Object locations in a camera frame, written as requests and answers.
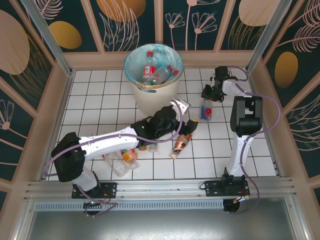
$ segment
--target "clear plastic bottle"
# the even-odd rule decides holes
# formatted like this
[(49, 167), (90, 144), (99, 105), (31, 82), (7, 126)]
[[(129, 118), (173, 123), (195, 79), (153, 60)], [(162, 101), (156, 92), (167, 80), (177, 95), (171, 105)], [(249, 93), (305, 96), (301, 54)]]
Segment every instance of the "clear plastic bottle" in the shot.
[(110, 167), (118, 177), (124, 176), (129, 171), (129, 168), (125, 161), (121, 157), (119, 157), (119, 154), (117, 154), (116, 152), (102, 155), (102, 157), (110, 165)]
[(139, 167), (138, 164), (137, 164), (138, 155), (137, 155), (136, 150), (134, 150), (134, 149), (124, 149), (124, 150), (121, 150), (121, 155), (123, 157), (123, 160), (126, 163), (129, 163), (130, 167), (132, 169), (136, 169), (137, 167)]
[(212, 101), (204, 98), (201, 105), (200, 122), (202, 123), (210, 122), (211, 114), (212, 114)]
[(150, 75), (146, 79), (144, 84), (146, 84), (146, 85), (160, 85), (163, 82), (165, 82), (166, 80), (168, 80), (172, 74), (173, 74), (173, 72), (172, 72), (171, 65), (168, 65), (167, 67), (165, 67), (165, 66), (159, 67), (158, 70), (155, 71), (155, 73), (153, 73), (152, 75)]
[(153, 57), (154, 53), (152, 51), (146, 53), (147, 64), (143, 67), (143, 82), (156, 71), (156, 64)]

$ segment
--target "floor tile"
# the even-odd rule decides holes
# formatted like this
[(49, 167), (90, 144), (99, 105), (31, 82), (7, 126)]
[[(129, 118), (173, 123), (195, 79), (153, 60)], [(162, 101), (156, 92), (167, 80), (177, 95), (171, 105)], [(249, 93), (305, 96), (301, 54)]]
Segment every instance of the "floor tile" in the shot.
[(135, 96), (132, 95), (120, 95), (119, 102), (120, 109), (135, 109), (136, 108), (136, 100)]
[(90, 82), (105, 82), (107, 70), (93, 70), (90, 77)]
[(195, 166), (192, 158), (175, 159), (174, 176), (176, 179), (193, 179), (195, 178)]
[(102, 95), (104, 94), (104, 82), (90, 82), (87, 95)]
[(138, 168), (133, 170), (133, 179), (153, 179), (154, 178), (154, 161), (148, 160), (137, 160)]
[(92, 110), (86, 109), (83, 110), (81, 124), (85, 125), (94, 125), (99, 123), (100, 109)]
[(129, 81), (125, 81), (121, 83), (121, 94), (133, 94), (134, 92), (132, 91), (131, 88), (132, 83)]
[(274, 164), (270, 156), (253, 157), (256, 171), (259, 177), (276, 176)]
[(145, 150), (145, 151), (140, 151), (137, 148), (136, 149), (136, 154), (138, 156), (137, 159), (153, 159), (154, 158), (154, 154), (152, 152), (148, 151), (148, 147), (147, 147), (147, 150)]
[(251, 143), (251, 149), (254, 157), (270, 156), (265, 138), (255, 138)]
[(72, 85), (70, 95), (86, 95), (88, 90), (88, 82), (75, 82)]
[(174, 161), (172, 159), (155, 159), (153, 168), (154, 179), (174, 178)]
[(104, 160), (94, 160), (92, 165), (92, 171), (95, 172), (99, 180), (111, 180), (111, 167)]
[(209, 123), (211, 139), (228, 139), (228, 130), (225, 122)]
[(84, 109), (86, 96), (70, 96), (66, 109)]
[(224, 107), (223, 110), (225, 114), (225, 119), (229, 123), (231, 118), (232, 107)]
[(207, 123), (198, 123), (196, 130), (192, 134), (192, 139), (210, 139)]
[(186, 92), (188, 94), (201, 94), (202, 85), (200, 80), (185, 81), (185, 82), (186, 82)]
[(113, 95), (120, 93), (121, 82), (105, 82), (104, 84), (104, 95)]
[(112, 171), (111, 180), (131, 180), (132, 179), (132, 170), (130, 169), (124, 176), (117, 176), (115, 171)]
[(133, 124), (135, 122), (135, 109), (119, 109), (117, 124)]
[(90, 70), (76, 71), (73, 82), (74, 83), (86, 83), (86, 82), (89, 82), (90, 74), (91, 74)]
[(199, 68), (184, 69), (185, 80), (201, 80)]
[(102, 95), (86, 96), (84, 109), (101, 109), (102, 97)]
[(122, 81), (122, 82), (128, 82), (128, 81), (129, 81), (129, 80), (127, 79), (127, 77), (126, 77), (125, 70), (122, 70), (122, 78), (121, 78), (121, 81)]
[(212, 142), (213, 156), (215, 158), (224, 158), (231, 156), (231, 147), (229, 139), (214, 139)]
[(122, 77), (122, 70), (108, 70), (106, 71), (106, 82), (120, 82)]
[(204, 99), (201, 97), (199, 93), (188, 93), (188, 103), (191, 104), (192, 108), (199, 108), (202, 105)]
[(170, 154), (173, 149), (172, 141), (158, 143), (158, 152), (153, 154), (155, 159), (171, 159)]
[(65, 135), (68, 133), (75, 132), (75, 134), (78, 136), (79, 128), (80, 128), (79, 125), (63, 125), (61, 128), (61, 132), (60, 132), (60, 136), (59, 136), (58, 141), (60, 142), (65, 137)]
[(79, 137), (92, 137), (96, 136), (98, 125), (81, 125), (79, 130)]
[(178, 94), (185, 94), (187, 92), (186, 90), (186, 81), (180, 80), (178, 85)]
[(222, 107), (213, 107), (210, 123), (226, 122), (224, 109)]
[(195, 158), (212, 158), (210, 140), (192, 140), (193, 156)]
[(217, 178), (221, 178), (221, 176), (224, 174), (225, 168), (228, 166), (229, 161), (230, 161), (230, 157), (214, 158), (214, 166), (215, 166), (215, 172), (216, 172)]
[(99, 125), (97, 135), (109, 134), (116, 131), (116, 125)]
[(102, 109), (99, 124), (116, 124), (118, 109)]
[(214, 77), (215, 69), (214, 68), (200, 68), (201, 80), (210, 80), (211, 77)]
[(196, 178), (215, 178), (215, 164), (213, 158), (195, 158), (195, 177)]
[(63, 125), (80, 125), (83, 110), (66, 110)]
[(103, 109), (117, 109), (119, 106), (120, 95), (103, 95), (102, 108)]

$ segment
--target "bottle cap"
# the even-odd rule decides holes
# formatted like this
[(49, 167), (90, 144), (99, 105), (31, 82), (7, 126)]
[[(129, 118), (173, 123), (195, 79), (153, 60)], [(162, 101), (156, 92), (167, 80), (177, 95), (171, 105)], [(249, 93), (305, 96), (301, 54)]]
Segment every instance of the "bottle cap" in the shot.
[(170, 158), (176, 159), (176, 158), (177, 158), (177, 155), (175, 155), (174, 153), (171, 153), (171, 154), (170, 154)]
[(158, 151), (158, 146), (156, 144), (149, 145), (149, 152), (150, 153), (156, 153)]
[(136, 162), (133, 162), (133, 163), (131, 163), (130, 167), (131, 167), (132, 169), (136, 169), (136, 168), (139, 167), (139, 166), (138, 166), (138, 164), (137, 164)]

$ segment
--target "leaf pattern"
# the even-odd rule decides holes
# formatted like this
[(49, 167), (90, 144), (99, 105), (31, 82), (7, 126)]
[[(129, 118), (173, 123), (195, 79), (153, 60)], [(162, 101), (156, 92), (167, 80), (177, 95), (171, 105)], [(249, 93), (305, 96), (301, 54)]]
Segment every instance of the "leaf pattern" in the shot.
[(44, 19), (53, 20), (63, 8), (62, 0), (35, 0)]

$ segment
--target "white trash bin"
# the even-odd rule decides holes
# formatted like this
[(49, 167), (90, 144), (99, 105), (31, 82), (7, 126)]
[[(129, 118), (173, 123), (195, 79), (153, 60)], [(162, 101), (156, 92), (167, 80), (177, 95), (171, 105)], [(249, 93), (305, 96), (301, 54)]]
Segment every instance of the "white trash bin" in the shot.
[[(140, 58), (144, 58), (142, 54), (145, 55), (149, 51), (160, 51), (161, 57), (164, 57), (164, 63), (178, 70), (178, 74), (160, 85), (144, 85), (137, 81), (136, 78), (142, 76), (144, 67)], [(180, 54), (171, 47), (164, 44), (146, 44), (132, 51), (123, 63), (125, 76), (131, 82), (137, 107), (146, 116), (153, 116), (162, 107), (169, 106), (171, 99), (177, 97), (179, 78), (184, 72), (184, 65)]]

